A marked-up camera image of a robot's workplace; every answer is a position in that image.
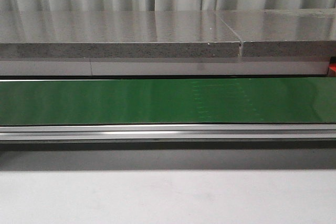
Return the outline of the grey stone counter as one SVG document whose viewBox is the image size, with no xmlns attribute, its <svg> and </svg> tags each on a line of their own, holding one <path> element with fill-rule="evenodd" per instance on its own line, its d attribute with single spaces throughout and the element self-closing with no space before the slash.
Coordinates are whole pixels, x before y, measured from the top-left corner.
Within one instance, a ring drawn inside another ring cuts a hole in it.
<svg viewBox="0 0 336 224">
<path fill-rule="evenodd" d="M 1 76 L 328 76 L 335 10 L 1 12 Z"/>
</svg>

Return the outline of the aluminium conveyor frame rail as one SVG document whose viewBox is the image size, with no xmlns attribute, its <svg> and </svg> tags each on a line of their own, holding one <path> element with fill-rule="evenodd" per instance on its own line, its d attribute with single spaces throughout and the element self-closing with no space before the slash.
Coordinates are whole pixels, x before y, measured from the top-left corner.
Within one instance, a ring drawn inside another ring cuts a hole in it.
<svg viewBox="0 0 336 224">
<path fill-rule="evenodd" d="M 1 143 L 334 141 L 335 124 L 120 124 L 2 126 Z"/>
</svg>

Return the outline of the red plate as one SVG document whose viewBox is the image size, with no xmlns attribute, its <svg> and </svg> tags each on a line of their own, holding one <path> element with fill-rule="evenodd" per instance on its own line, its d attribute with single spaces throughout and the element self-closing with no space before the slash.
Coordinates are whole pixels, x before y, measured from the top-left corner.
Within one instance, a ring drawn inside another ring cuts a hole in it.
<svg viewBox="0 0 336 224">
<path fill-rule="evenodd" d="M 328 77 L 336 77 L 336 63 L 329 64 Z"/>
</svg>

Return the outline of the green conveyor belt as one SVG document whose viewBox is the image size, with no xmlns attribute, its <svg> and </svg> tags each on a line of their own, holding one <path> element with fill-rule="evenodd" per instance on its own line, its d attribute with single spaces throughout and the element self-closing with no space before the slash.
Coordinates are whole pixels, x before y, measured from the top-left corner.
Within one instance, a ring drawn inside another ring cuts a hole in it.
<svg viewBox="0 0 336 224">
<path fill-rule="evenodd" d="M 333 122 L 334 78 L 1 83 L 1 125 Z"/>
</svg>

